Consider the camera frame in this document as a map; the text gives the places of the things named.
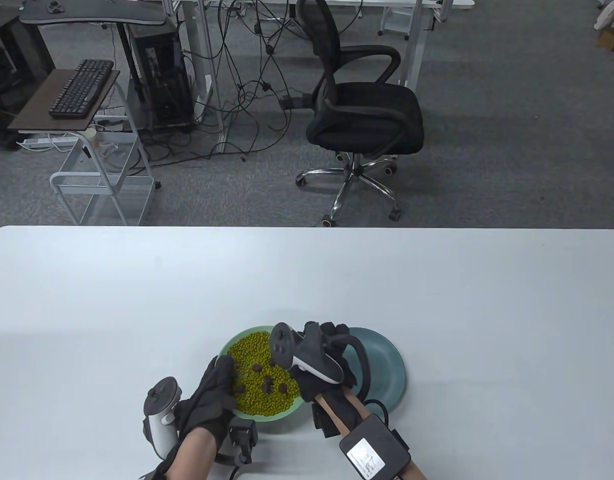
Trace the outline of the person's left hand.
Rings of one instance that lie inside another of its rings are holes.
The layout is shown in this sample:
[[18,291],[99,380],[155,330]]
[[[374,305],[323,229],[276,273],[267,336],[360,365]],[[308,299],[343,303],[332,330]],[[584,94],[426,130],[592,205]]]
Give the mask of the person's left hand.
[[196,391],[174,409],[179,440],[197,428],[208,430],[219,448],[234,417],[236,399],[232,395],[235,361],[231,355],[216,356],[206,368]]

